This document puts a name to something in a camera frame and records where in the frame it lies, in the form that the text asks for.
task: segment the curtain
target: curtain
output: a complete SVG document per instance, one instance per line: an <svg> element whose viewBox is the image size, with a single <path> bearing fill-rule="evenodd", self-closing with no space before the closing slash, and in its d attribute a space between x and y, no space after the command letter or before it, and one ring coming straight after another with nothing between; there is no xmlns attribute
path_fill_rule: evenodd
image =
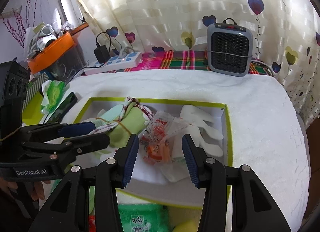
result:
<svg viewBox="0 0 320 232"><path fill-rule="evenodd" d="M233 18L252 32L252 57L273 68L305 126L319 114L320 18L309 0L78 1L95 35L110 34L114 52L205 50L208 25Z"/></svg>

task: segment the space heater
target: space heater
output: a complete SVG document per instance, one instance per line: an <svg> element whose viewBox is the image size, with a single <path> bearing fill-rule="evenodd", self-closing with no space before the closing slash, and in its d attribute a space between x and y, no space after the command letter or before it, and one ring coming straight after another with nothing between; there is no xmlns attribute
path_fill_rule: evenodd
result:
<svg viewBox="0 0 320 232"><path fill-rule="evenodd" d="M253 37L233 19L233 25L227 24L228 19L208 26L208 66L218 73L242 77L249 70Z"/></svg>

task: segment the orange tray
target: orange tray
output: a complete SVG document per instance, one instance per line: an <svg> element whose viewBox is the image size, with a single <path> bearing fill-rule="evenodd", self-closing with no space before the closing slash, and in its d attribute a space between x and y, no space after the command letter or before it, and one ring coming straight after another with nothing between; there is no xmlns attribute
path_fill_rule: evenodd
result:
<svg viewBox="0 0 320 232"><path fill-rule="evenodd" d="M65 33L28 63L31 72L35 74L49 67L66 51L73 47L74 44L75 42L73 41L70 33Z"/></svg>

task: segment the black cable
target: black cable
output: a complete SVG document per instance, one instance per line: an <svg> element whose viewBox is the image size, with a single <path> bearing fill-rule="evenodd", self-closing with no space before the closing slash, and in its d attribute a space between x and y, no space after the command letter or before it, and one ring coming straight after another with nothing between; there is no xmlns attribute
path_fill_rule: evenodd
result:
<svg viewBox="0 0 320 232"><path fill-rule="evenodd" d="M110 49L111 49L111 37L110 37L110 35L107 33L107 32L101 32L101 33L99 33L98 35L97 35L97 37L96 37L96 45L97 45L97 47L99 47L100 46L100 44L98 43L98 36L99 35L101 35L101 34L107 34L108 36L109 36L109 54L110 54Z"/></svg>
<svg viewBox="0 0 320 232"><path fill-rule="evenodd" d="M47 117L49 116L49 114L47 114L47 116L45 117L45 119L44 119L44 121L43 121L43 123L42 124L44 124L45 123L45 121L47 120Z"/></svg>
<svg viewBox="0 0 320 232"><path fill-rule="evenodd" d="M96 68L100 68L100 67L102 67L102 66L104 66L104 65L105 65L105 63L103 63L102 65L100 65L100 66L98 66L98 67L85 66L85 67L81 68L80 70L78 70L78 72L71 78L70 81L72 81L73 78L74 78L81 70L83 70L83 69L85 69L85 68L93 68L93 69L96 69Z"/></svg>
<svg viewBox="0 0 320 232"><path fill-rule="evenodd" d="M97 47L100 46L100 44L98 43L98 36L101 35L101 34L107 34L107 35L109 36L109 41L110 41L110 42L109 42L109 51L108 51L108 53L110 54L110 49L111 49L111 37L110 37L110 35L109 35L107 32L101 32L101 33L99 33L99 34L97 35L97 37L96 37L96 45L97 45ZM81 70L83 70L83 69L85 69L85 68L100 68L100 67L102 67L103 65L104 65L104 63L103 63L102 65L98 66L98 67L85 66L85 67L81 68L80 70L78 70L77 73L71 78L70 81L72 81L73 78L74 78Z"/></svg>

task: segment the bed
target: bed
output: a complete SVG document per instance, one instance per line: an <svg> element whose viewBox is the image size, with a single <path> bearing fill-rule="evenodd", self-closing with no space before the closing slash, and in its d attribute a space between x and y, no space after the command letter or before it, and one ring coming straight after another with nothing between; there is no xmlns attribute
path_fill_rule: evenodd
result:
<svg viewBox="0 0 320 232"><path fill-rule="evenodd" d="M81 99L66 114L64 123L73 123L90 97L132 96L227 104L233 166L250 165L274 197L291 230L300 228L310 179L307 150L296 112L276 79L256 74L238 78L199 70L141 70L78 77L67 86L64 97L70 92ZM226 231L231 231L231 198L227 212Z"/></svg>

